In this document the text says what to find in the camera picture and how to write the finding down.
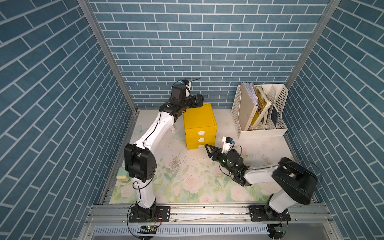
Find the yellow covered book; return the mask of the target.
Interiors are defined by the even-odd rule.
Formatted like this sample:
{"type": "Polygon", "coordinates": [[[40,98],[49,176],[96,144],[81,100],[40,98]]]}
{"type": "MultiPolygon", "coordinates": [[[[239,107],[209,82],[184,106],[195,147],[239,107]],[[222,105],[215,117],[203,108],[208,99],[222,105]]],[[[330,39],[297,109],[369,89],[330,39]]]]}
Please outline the yellow covered book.
{"type": "Polygon", "coordinates": [[[271,106],[271,101],[260,86],[255,87],[255,93],[258,97],[258,109],[251,122],[253,130],[261,129],[261,125],[265,125],[268,116],[268,110],[271,106]]]}

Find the yellow drawer cabinet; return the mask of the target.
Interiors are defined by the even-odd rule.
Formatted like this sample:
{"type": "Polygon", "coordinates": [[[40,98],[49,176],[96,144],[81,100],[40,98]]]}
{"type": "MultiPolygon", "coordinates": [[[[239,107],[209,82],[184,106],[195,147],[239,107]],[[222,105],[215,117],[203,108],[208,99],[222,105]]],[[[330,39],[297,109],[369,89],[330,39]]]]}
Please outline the yellow drawer cabinet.
{"type": "Polygon", "coordinates": [[[215,144],[218,126],[211,103],[205,103],[201,108],[187,109],[183,118],[188,150],[215,144]]]}

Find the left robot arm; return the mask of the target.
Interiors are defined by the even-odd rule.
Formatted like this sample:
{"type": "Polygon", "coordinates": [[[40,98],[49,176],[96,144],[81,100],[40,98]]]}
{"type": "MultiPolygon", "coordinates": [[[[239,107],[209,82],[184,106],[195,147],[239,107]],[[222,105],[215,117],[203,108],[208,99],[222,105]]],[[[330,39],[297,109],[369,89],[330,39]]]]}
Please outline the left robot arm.
{"type": "Polygon", "coordinates": [[[173,85],[168,102],[160,107],[153,124],[134,144],[125,146],[125,171],[133,179],[133,188],[138,194],[138,200],[131,209],[131,222],[144,223],[155,220],[157,200],[152,180],[156,173],[157,162],[154,151],[165,133],[173,128],[177,119],[187,109],[201,108],[203,102],[202,95],[191,95],[191,82],[182,80],[181,83],[173,85]]]}

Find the green and cream box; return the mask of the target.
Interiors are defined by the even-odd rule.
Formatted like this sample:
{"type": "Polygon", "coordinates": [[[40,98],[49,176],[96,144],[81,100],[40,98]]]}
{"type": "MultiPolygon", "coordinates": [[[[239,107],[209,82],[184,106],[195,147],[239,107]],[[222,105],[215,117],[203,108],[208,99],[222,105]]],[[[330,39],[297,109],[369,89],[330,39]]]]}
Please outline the green and cream box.
{"type": "Polygon", "coordinates": [[[121,183],[127,183],[130,181],[129,173],[125,170],[124,167],[119,168],[116,179],[121,183]]]}

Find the beige folder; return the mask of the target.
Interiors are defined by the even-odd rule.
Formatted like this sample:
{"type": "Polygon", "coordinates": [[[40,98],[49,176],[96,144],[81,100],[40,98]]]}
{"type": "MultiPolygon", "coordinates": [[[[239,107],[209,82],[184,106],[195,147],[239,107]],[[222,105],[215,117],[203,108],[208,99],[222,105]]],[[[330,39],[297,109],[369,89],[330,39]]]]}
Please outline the beige folder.
{"type": "Polygon", "coordinates": [[[247,131],[259,107],[259,101],[253,83],[241,83],[240,93],[239,123],[242,131],[247,131]]]}

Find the white perforated file organizer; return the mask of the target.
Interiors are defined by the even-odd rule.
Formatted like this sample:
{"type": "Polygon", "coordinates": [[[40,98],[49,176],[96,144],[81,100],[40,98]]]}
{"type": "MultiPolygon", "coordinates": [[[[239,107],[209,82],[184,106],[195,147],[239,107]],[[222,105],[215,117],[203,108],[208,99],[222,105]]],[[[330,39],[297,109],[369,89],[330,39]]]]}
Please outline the white perforated file organizer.
{"type": "Polygon", "coordinates": [[[252,100],[243,84],[237,87],[231,110],[239,139],[282,137],[287,126],[283,110],[288,89],[283,84],[254,85],[256,100],[252,100]]]}

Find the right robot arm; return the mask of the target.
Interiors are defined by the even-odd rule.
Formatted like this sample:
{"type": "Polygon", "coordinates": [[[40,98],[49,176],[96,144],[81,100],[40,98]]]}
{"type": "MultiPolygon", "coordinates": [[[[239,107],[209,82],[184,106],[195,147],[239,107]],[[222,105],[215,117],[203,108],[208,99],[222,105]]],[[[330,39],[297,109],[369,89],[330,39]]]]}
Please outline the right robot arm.
{"type": "Polygon", "coordinates": [[[277,184],[280,190],[271,194],[265,205],[251,205],[249,211],[253,222],[289,222],[288,208],[309,205],[317,190],[317,176],[289,158],[281,158],[275,166],[252,168],[233,144],[224,143],[222,148],[205,145],[208,157],[227,170],[228,176],[242,187],[256,184],[277,184]]]}

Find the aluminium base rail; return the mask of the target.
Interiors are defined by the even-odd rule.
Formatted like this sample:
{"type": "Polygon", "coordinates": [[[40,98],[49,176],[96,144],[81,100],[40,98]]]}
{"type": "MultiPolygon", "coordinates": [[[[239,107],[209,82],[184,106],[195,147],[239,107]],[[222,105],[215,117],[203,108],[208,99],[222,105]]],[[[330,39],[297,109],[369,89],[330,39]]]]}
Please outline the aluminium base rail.
{"type": "Polygon", "coordinates": [[[325,204],[295,205],[266,222],[248,204],[166,204],[163,220],[130,223],[129,205],[94,205],[81,240],[340,240],[325,204]]]}

